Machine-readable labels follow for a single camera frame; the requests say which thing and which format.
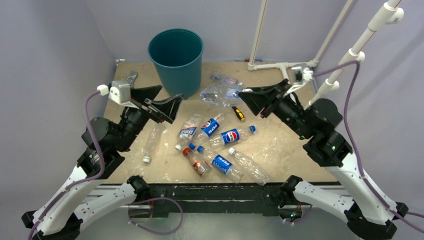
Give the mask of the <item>clear crushed bottle white cap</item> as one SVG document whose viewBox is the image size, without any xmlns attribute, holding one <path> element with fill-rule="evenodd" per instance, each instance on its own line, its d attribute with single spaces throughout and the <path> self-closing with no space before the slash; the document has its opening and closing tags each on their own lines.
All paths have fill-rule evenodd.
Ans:
<svg viewBox="0 0 424 240">
<path fill-rule="evenodd" d="M 269 174 L 259 166 L 251 157 L 243 152 L 231 147 L 228 154 L 232 156 L 236 163 L 248 174 L 248 176 L 258 185 L 264 186 L 270 181 Z"/>
</svg>

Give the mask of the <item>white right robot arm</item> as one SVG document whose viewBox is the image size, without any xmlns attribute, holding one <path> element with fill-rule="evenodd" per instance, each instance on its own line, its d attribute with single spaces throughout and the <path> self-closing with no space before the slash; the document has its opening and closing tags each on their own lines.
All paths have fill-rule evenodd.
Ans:
<svg viewBox="0 0 424 240">
<path fill-rule="evenodd" d="M 252 87 L 238 96 L 254 115 L 267 118 L 274 114 L 301 140 L 303 149 L 320 167 L 331 173 L 348 192 L 348 196 L 332 193 L 291 175 L 280 187 L 280 205 L 294 202 L 318 207 L 346 223 L 364 240 L 390 240 L 397 231 L 394 220 L 404 217 L 408 207 L 387 197 L 358 164 L 348 141 L 336 131 L 343 117 L 329 99 L 321 98 L 304 109 L 290 83 Z"/>
</svg>

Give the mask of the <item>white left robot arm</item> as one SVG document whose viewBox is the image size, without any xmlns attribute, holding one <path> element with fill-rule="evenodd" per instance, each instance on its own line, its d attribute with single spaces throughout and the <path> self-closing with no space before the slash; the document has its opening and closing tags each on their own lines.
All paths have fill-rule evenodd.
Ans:
<svg viewBox="0 0 424 240">
<path fill-rule="evenodd" d="M 71 174 L 44 206 L 22 215 L 25 227 L 30 230 L 30 240 L 74 240 L 95 220 L 121 206 L 156 200 L 143 177 L 134 175 L 111 193 L 85 202 L 85 198 L 124 161 L 122 154 L 130 150 L 148 121 L 174 122 L 184 96 L 177 94 L 156 100 L 161 90 L 161 85 L 132 88 L 112 82 L 99 85 L 86 97 L 85 103 L 95 96 L 106 96 L 123 106 L 120 121 L 85 117 L 86 130 L 82 139 L 86 150 Z"/>
</svg>

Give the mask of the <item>clear bottle blue label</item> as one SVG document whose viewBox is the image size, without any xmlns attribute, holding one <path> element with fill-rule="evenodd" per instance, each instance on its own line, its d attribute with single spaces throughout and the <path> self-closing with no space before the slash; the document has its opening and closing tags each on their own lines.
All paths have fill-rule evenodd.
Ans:
<svg viewBox="0 0 424 240">
<path fill-rule="evenodd" d="M 243 103 L 239 97 L 241 92 L 252 92 L 251 88 L 245 88 L 239 84 L 216 82 L 200 92 L 202 101 L 217 108 L 235 107 Z"/>
</svg>

